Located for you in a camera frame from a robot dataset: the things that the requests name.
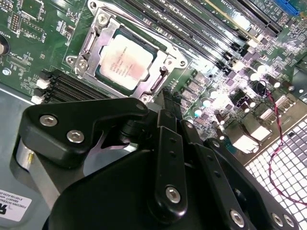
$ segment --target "white sticker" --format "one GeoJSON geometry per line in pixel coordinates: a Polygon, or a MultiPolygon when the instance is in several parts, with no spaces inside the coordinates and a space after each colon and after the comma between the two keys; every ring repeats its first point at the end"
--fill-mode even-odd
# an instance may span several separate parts
{"type": "Polygon", "coordinates": [[[20,221],[32,200],[0,189],[0,218],[20,221]]]}

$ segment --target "mounting hole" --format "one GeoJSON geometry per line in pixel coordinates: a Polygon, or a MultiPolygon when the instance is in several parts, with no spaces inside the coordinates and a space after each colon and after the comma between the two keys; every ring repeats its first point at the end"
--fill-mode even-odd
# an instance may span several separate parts
{"type": "Polygon", "coordinates": [[[71,57],[69,57],[69,58],[67,58],[67,62],[68,62],[69,64],[72,64],[72,63],[73,63],[73,59],[72,59],[71,57]]]}
{"type": "Polygon", "coordinates": [[[272,213],[272,218],[278,226],[283,226],[283,221],[275,213],[272,213]]]}
{"type": "Polygon", "coordinates": [[[171,156],[172,156],[173,158],[176,158],[176,154],[175,154],[174,151],[170,151],[169,154],[171,154],[171,156]]]}
{"type": "Polygon", "coordinates": [[[137,103],[137,104],[136,104],[136,107],[137,107],[138,109],[141,109],[141,110],[144,110],[144,109],[145,109],[144,105],[141,104],[141,103],[137,103]]]}
{"type": "Polygon", "coordinates": [[[214,174],[216,175],[217,178],[221,178],[221,175],[218,171],[214,171],[214,174]]]}
{"type": "Polygon", "coordinates": [[[288,225],[290,225],[292,228],[294,228],[294,223],[293,221],[290,219],[290,217],[288,217],[287,215],[283,216],[287,222],[288,225]]]}
{"type": "Polygon", "coordinates": [[[96,4],[96,2],[94,2],[94,1],[92,1],[91,3],[90,3],[90,7],[91,7],[91,9],[96,9],[97,8],[97,4],[96,4]]]}

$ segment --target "green circuit board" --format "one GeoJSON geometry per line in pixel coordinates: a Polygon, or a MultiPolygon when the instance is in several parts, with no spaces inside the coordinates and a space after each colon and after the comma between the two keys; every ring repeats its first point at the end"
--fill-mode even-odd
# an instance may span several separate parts
{"type": "MultiPolygon", "coordinates": [[[[182,91],[187,82],[191,79],[195,71],[201,72],[205,76],[212,76],[206,88],[215,87],[222,95],[230,95],[237,88],[245,89],[247,93],[253,94],[251,89],[247,89],[247,77],[244,74],[237,74],[229,79],[221,69],[218,69],[212,61],[207,61],[200,52],[210,53],[213,60],[230,63],[223,56],[229,53],[232,59],[241,60],[245,67],[249,67],[250,60],[244,60],[231,47],[222,47],[223,39],[216,39],[217,36],[202,28],[201,24],[193,20],[188,20],[189,16],[178,13],[178,6],[173,6],[171,1],[162,0],[108,0],[123,9],[126,13],[145,23],[151,30],[168,38],[171,42],[186,50],[188,65],[184,69],[175,69],[164,82],[164,86],[170,86],[173,91],[182,91]],[[154,23],[152,18],[158,17],[159,23],[154,23]],[[174,18],[185,19],[185,24],[177,23],[174,18]],[[176,30],[181,35],[188,34],[185,30],[191,28],[192,31],[201,31],[206,35],[206,43],[199,52],[194,52],[191,46],[199,46],[200,41],[195,37],[191,38],[189,44],[182,43],[178,36],[173,36],[169,31],[161,26],[167,24],[170,31],[176,30]]],[[[277,80],[291,81],[294,65],[302,59],[307,51],[307,10],[306,2],[290,1],[292,5],[300,11],[297,16],[290,15],[278,7],[271,0],[249,0],[261,9],[280,29],[276,36],[269,35],[257,24],[253,23],[242,11],[233,6],[231,0],[180,0],[178,5],[183,12],[189,12],[194,18],[202,18],[208,24],[215,25],[220,21],[224,26],[216,26],[219,33],[222,32],[227,41],[234,41],[242,45],[248,40],[256,42],[253,52],[259,56],[257,61],[269,67],[268,73],[277,80]],[[246,41],[238,39],[233,34],[240,34],[246,41]]],[[[89,28],[93,22],[94,15],[88,8],[88,1],[82,0],[0,0],[0,34],[4,36],[10,45],[9,54],[0,57],[0,83],[8,85],[13,89],[31,96],[36,88],[39,73],[43,69],[55,70],[77,78],[77,74],[65,61],[67,55],[78,55],[82,44],[86,38],[89,28]]],[[[91,87],[101,91],[110,97],[105,89],[99,84],[84,81],[91,87]]],[[[262,98],[257,98],[253,94],[257,104],[263,102],[262,98]]],[[[208,115],[208,119],[200,119],[193,114],[193,106],[199,104],[199,100],[191,100],[190,105],[183,109],[185,117],[193,117],[200,134],[206,133],[206,137],[214,136],[215,133],[210,126],[213,113],[222,110],[224,115],[229,115],[230,119],[226,125],[233,120],[240,120],[244,113],[235,108],[226,108],[230,100],[217,100],[210,108],[202,107],[202,112],[208,115]]]]}

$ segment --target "gray metal surface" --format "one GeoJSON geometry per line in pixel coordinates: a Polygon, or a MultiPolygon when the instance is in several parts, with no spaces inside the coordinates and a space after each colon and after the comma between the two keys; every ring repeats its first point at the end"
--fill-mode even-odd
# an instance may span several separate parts
{"type": "MultiPolygon", "coordinates": [[[[307,119],[284,134],[285,142],[272,164],[272,179],[276,186],[295,200],[307,202],[307,119]]],[[[264,151],[246,168],[257,181],[272,194],[298,221],[300,229],[307,229],[307,207],[296,204],[279,195],[270,182],[268,162],[279,141],[264,151]]]]}
{"type": "Polygon", "coordinates": [[[10,89],[2,88],[2,85],[0,87],[0,189],[32,199],[21,221],[16,222],[0,217],[0,230],[10,228],[41,230],[49,215],[48,206],[39,193],[18,182],[10,170],[19,122],[23,110],[29,106],[29,103],[23,95],[13,97],[9,95],[13,94],[10,89]]]}

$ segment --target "pcie slot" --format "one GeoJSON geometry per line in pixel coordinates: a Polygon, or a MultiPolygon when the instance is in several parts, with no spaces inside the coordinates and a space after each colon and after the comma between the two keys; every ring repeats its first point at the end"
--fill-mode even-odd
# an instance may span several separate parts
{"type": "Polygon", "coordinates": [[[157,17],[157,15],[155,15],[154,13],[151,13],[145,6],[134,0],[125,1],[127,4],[130,5],[130,7],[142,12],[146,17],[153,20],[159,27],[161,27],[161,29],[171,34],[174,38],[176,38],[176,40],[180,41],[181,45],[186,46],[186,48],[190,50],[196,51],[208,61],[210,61],[212,64],[217,65],[220,69],[224,67],[224,63],[221,63],[219,59],[211,55],[207,50],[203,49],[203,47],[201,47],[197,43],[192,42],[190,38],[186,37],[179,31],[176,31],[174,27],[168,26],[166,23],[161,23],[161,19],[157,17]]]}
{"type": "Polygon", "coordinates": [[[207,31],[209,31],[209,33],[215,35],[221,42],[223,42],[225,45],[230,46],[234,51],[237,51],[238,48],[240,48],[240,46],[238,44],[236,44],[236,43],[234,43],[234,41],[230,40],[222,31],[213,27],[213,25],[211,23],[208,23],[202,17],[198,16],[195,12],[193,12],[191,10],[187,11],[188,8],[182,2],[180,2],[178,0],[174,0],[169,4],[175,6],[183,14],[189,15],[189,17],[192,19],[192,21],[202,25],[204,30],[207,30],[207,31]]]}
{"type": "Polygon", "coordinates": [[[246,41],[246,38],[243,37],[240,33],[238,33],[237,31],[235,31],[233,28],[231,28],[229,25],[227,25],[226,23],[224,23],[220,18],[218,18],[215,14],[211,13],[203,4],[203,0],[190,0],[190,2],[198,7],[199,9],[201,9],[201,11],[203,13],[205,13],[206,15],[208,15],[209,17],[211,17],[213,19],[213,21],[218,24],[220,27],[224,28],[225,30],[227,30],[229,33],[231,33],[234,37],[238,37],[241,40],[246,41]]]}
{"type": "Polygon", "coordinates": [[[182,29],[185,29],[189,33],[190,37],[194,37],[194,38],[197,37],[197,40],[199,40],[201,43],[205,44],[207,47],[217,52],[219,55],[221,55],[226,60],[229,60],[232,57],[232,55],[227,50],[223,52],[222,49],[218,49],[217,48],[218,44],[216,44],[213,40],[211,40],[211,38],[201,33],[197,27],[195,27],[195,30],[191,30],[189,28],[189,25],[185,24],[184,19],[178,17],[170,9],[162,7],[161,5],[157,4],[155,0],[153,0],[151,4],[153,4],[156,8],[158,8],[160,10],[160,13],[166,14],[167,16],[169,16],[169,18],[173,18],[174,19],[173,21],[176,22],[176,24],[179,25],[182,29]]]}
{"type": "Polygon", "coordinates": [[[251,19],[266,34],[277,36],[282,28],[248,0],[225,0],[251,19]]]}

